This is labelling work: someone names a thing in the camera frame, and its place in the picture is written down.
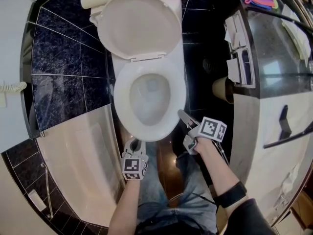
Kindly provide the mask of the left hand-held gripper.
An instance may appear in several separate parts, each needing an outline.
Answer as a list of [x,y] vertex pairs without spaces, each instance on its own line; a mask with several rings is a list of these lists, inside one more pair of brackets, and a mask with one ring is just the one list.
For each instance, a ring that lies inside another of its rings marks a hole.
[[125,180],[142,180],[148,168],[149,157],[146,155],[146,142],[129,139],[124,146],[121,161],[122,174]]

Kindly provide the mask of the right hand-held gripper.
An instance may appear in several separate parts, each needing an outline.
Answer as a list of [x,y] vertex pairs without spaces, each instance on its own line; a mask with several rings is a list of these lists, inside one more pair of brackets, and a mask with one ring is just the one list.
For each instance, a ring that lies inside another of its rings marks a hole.
[[226,124],[208,117],[203,117],[202,122],[198,122],[182,109],[178,110],[178,116],[189,129],[183,140],[183,145],[190,155],[196,155],[195,147],[199,137],[212,140],[217,149],[222,153],[224,152],[221,143],[227,129]]

